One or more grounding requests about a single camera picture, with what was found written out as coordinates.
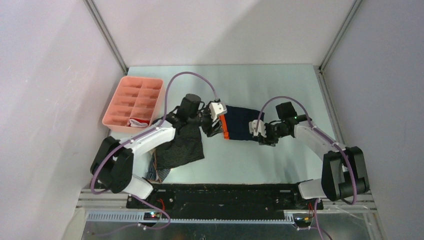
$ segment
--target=orange strip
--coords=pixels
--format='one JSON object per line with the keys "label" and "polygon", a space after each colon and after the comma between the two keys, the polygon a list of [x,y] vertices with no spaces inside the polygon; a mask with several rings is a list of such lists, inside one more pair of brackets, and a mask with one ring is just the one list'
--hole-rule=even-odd
{"label": "orange strip", "polygon": [[224,131],[224,138],[229,140],[230,133],[228,132],[228,129],[227,129],[227,122],[225,121],[225,115],[219,116],[219,119],[222,122],[222,130]]}

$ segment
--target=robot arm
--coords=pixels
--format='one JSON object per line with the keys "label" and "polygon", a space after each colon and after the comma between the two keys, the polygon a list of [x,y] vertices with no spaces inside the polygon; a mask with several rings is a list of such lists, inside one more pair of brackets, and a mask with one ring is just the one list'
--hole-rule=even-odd
{"label": "robot arm", "polygon": [[[202,128],[208,137],[212,137],[222,131],[219,116],[227,113],[226,106],[219,100],[211,101],[199,110],[200,97],[187,94],[176,107],[176,113],[166,115],[165,121],[159,121],[143,130],[145,135],[137,140],[131,140],[129,144],[119,149],[112,158],[100,170],[98,180],[114,194],[125,192],[133,194],[141,199],[146,199],[153,190],[153,186],[146,179],[133,174],[134,153],[138,155],[147,153],[157,146],[170,142],[175,137],[178,128],[186,124],[194,124]],[[109,136],[103,140],[97,155],[91,165],[90,171],[94,175],[98,166],[106,156],[121,143],[129,139],[114,139]]]}
{"label": "robot arm", "polygon": [[276,107],[279,121],[275,124],[259,122],[250,123],[250,132],[258,136],[260,145],[275,146],[279,138],[291,135],[305,143],[323,162],[321,179],[308,180],[299,183],[299,192],[304,199],[328,198],[331,201],[352,196],[353,187],[349,173],[346,171],[345,160],[335,145],[347,155],[352,167],[357,194],[370,189],[364,154],[359,147],[346,147],[336,142],[320,130],[311,120],[310,127],[305,115],[297,115],[291,102],[285,102]]}

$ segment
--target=table surface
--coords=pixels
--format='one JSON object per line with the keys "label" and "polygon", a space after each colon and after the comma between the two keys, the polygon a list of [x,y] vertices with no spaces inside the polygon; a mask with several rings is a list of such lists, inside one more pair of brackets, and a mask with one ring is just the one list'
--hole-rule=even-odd
{"label": "table surface", "polygon": [[[128,76],[160,78],[167,85],[175,74],[185,71],[208,79],[220,99],[230,106],[260,110],[272,97],[292,97],[305,106],[317,126],[334,137],[318,80],[310,64],[133,66],[129,68]],[[214,99],[212,90],[201,79],[182,75],[171,85],[168,108],[171,110],[179,105],[188,93],[200,96],[206,103]],[[278,120],[275,106],[283,102],[283,99],[277,99],[266,107],[265,122]],[[301,108],[293,105],[297,113],[302,114]],[[111,135],[115,138],[131,136],[118,132]],[[276,147],[254,141],[226,140],[222,134],[206,137],[202,133],[202,142],[205,158],[173,168],[164,183],[297,183],[321,178],[319,157],[291,136],[281,138]],[[144,177],[151,155],[138,156],[136,153],[135,157],[133,173]]]}

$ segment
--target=wall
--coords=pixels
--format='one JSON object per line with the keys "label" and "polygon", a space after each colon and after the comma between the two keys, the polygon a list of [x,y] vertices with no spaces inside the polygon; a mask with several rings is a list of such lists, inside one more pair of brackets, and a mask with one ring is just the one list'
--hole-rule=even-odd
{"label": "wall", "polygon": [[389,239],[422,239],[424,2],[364,1],[324,77]]}
{"label": "wall", "polygon": [[0,9],[0,239],[60,239],[122,73],[83,1]]}
{"label": "wall", "polygon": [[319,65],[354,0],[96,0],[128,66]]}

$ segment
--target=pink plastic bin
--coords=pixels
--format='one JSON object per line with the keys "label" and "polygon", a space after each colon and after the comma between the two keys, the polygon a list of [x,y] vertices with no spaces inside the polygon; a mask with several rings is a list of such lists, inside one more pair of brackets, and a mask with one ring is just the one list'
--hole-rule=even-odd
{"label": "pink plastic bin", "polygon": [[135,134],[144,128],[132,127],[130,119],[152,124],[164,100],[164,81],[158,78],[124,76],[116,88],[101,121],[110,130]]}

